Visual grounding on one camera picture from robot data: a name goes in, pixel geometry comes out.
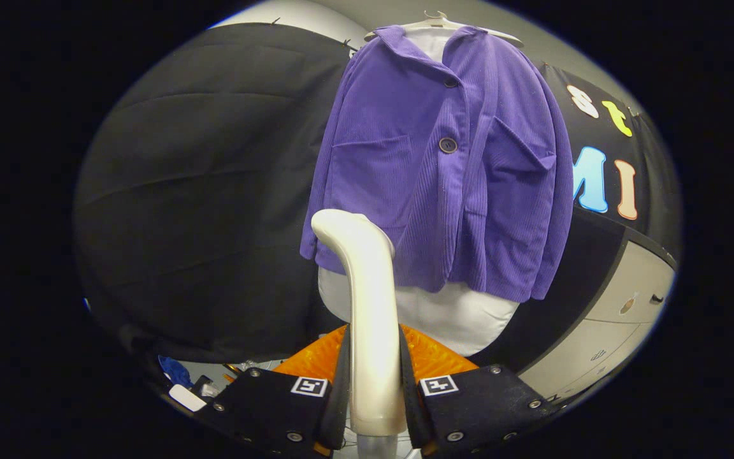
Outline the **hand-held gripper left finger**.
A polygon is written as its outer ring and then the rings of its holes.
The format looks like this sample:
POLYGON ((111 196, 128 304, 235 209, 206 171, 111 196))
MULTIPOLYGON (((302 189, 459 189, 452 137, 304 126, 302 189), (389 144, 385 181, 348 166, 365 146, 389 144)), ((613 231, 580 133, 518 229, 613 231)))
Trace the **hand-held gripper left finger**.
POLYGON ((241 373, 198 421, 245 458, 329 458, 343 447, 350 393, 350 329, 341 326, 276 368, 241 373))

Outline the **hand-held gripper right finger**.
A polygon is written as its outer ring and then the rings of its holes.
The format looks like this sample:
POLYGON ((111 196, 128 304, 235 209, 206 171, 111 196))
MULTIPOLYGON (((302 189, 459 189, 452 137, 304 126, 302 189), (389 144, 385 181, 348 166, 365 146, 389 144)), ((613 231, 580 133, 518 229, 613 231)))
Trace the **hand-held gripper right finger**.
POLYGON ((501 364, 480 367, 410 326, 399 326, 399 352, 408 433, 424 458, 500 458, 559 416, 501 364))

